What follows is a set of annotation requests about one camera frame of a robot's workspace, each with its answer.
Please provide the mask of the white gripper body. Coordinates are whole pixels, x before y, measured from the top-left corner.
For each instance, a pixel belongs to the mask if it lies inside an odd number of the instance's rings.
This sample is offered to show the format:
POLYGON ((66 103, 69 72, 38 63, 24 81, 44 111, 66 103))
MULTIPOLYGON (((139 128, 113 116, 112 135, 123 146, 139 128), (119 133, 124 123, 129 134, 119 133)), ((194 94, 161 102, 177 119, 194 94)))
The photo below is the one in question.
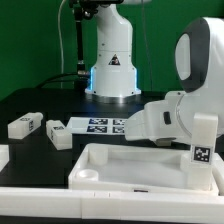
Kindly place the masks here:
POLYGON ((191 133, 180 118, 180 103, 184 91, 170 91, 163 100, 152 101, 129 117, 124 125, 127 141, 149 139, 156 145, 171 142, 191 143, 191 133))

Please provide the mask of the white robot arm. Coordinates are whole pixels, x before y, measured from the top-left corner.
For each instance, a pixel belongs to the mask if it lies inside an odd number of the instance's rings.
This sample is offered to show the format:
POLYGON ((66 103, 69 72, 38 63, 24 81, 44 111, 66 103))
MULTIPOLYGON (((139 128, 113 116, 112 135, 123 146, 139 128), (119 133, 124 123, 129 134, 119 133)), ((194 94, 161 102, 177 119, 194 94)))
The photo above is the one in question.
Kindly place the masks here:
MULTIPOLYGON (((88 96, 102 102, 119 101, 141 93, 131 61, 132 25, 116 4, 129 0, 101 0, 96 4, 97 61, 91 68, 88 96)), ((128 141, 170 140, 189 144, 194 119, 203 114, 218 119, 224 135, 224 19, 193 21, 175 46, 175 67, 182 90, 170 91, 161 101, 149 102, 125 123, 128 141)))

